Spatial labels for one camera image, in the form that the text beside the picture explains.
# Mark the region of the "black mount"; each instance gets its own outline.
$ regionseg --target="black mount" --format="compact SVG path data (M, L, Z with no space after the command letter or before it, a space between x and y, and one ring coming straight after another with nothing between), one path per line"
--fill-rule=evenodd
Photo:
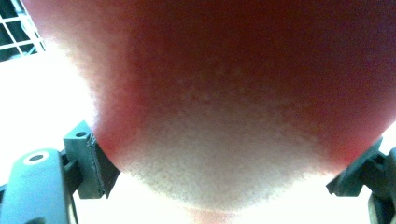
M372 223L389 224L395 217L396 148L388 156L379 151L382 138L350 164L326 187L339 197L357 197L363 185L372 195L369 214Z
M0 223L78 223L73 193L81 199L107 197L120 171L81 122L64 138L65 149L41 149L17 160L0 187Z

